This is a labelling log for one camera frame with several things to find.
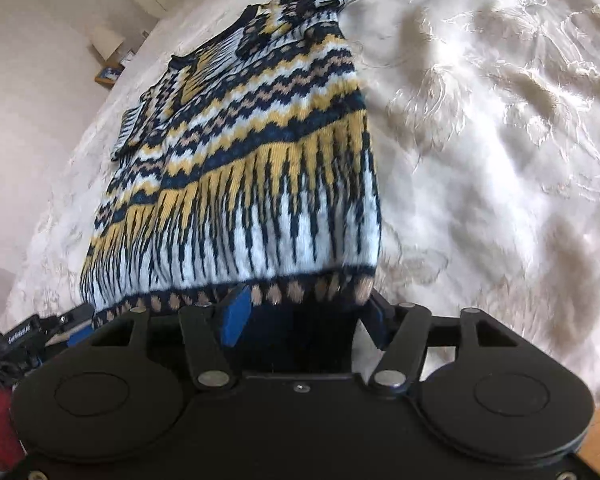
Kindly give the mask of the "red garment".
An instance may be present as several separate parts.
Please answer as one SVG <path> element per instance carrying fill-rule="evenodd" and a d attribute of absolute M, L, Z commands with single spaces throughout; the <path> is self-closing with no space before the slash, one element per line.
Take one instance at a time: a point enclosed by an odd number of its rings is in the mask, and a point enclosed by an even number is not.
<path fill-rule="evenodd" d="M 16 434 L 10 408 L 12 407 L 12 390 L 0 390 L 0 471 L 6 472 L 14 468 L 24 459 L 24 451 Z"/>

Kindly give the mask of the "small bedside clock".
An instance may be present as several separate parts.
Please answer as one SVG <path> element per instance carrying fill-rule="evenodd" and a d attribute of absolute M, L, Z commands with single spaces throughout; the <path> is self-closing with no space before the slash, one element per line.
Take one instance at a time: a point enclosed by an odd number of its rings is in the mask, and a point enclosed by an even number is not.
<path fill-rule="evenodd" d="M 120 60 L 120 64 L 124 67 L 128 66 L 133 61 L 134 56 L 135 56 L 134 51 L 129 50 L 128 52 L 125 53 L 125 55 L 122 56 L 122 59 Z"/>

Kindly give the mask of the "navy yellow patterned knit sweater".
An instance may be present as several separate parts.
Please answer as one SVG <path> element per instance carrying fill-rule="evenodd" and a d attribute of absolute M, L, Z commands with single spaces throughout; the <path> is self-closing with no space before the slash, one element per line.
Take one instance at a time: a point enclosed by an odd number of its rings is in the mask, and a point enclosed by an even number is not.
<path fill-rule="evenodd" d="M 271 0 L 166 71 L 123 116 L 80 293 L 102 326 L 220 301 L 370 298 L 381 213 L 348 0 Z"/>

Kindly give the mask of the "cream embroidered bedspread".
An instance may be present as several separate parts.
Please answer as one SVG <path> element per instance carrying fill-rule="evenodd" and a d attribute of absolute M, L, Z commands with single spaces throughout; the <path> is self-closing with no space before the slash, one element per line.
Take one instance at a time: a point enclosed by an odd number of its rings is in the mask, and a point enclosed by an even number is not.
<path fill-rule="evenodd" d="M 122 113 L 263 1 L 183 0 L 158 23 L 54 186 L 2 327 L 76 303 Z M 377 289 L 486 311 L 600 404 L 600 0 L 349 0 L 340 26 L 373 137 Z"/>

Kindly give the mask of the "white bedside lamp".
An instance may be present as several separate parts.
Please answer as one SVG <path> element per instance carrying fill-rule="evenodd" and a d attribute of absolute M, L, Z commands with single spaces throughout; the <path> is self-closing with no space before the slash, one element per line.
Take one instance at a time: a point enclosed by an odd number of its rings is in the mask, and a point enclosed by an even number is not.
<path fill-rule="evenodd" d="M 108 61 L 124 44 L 125 38 L 107 25 L 96 25 L 88 34 L 94 49 L 104 61 Z"/>

